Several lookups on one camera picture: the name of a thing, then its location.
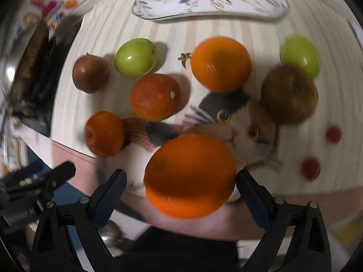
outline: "cat face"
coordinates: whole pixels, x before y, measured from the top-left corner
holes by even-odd
[[[191,107],[185,123],[188,133],[214,136],[233,154],[237,170],[262,162],[274,149],[275,124],[264,109],[242,90],[210,93],[200,105]]]

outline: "cat illustration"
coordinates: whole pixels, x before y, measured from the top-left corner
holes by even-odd
[[[182,124],[136,117],[122,119],[126,146],[111,159],[123,159],[119,165],[128,173],[130,190],[143,193],[148,160],[160,146],[181,134],[198,133],[218,138],[233,154],[237,171],[275,160],[276,125],[259,102],[242,90],[209,93],[197,107],[190,105],[189,110]]]

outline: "green apple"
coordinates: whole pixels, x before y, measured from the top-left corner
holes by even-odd
[[[320,57],[316,47],[301,36],[289,37],[281,48],[283,62],[290,62],[301,67],[311,79],[320,72]]]
[[[152,41],[143,38],[124,43],[115,55],[115,68],[124,76],[137,77],[151,72],[157,63]]]

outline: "brown pear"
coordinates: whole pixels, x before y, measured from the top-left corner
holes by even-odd
[[[73,82],[78,90],[88,94],[103,88],[110,77],[106,59],[86,54],[77,59],[73,66]]]
[[[261,88],[261,102],[277,124],[298,124],[318,105],[314,81],[296,65],[283,63],[271,70]]]

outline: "bright light spot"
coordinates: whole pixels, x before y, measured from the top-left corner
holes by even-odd
[[[12,82],[12,81],[14,80],[14,77],[15,77],[15,70],[14,70],[14,68],[9,67],[9,68],[6,70],[6,73],[7,73],[7,75],[8,75],[9,80]]]

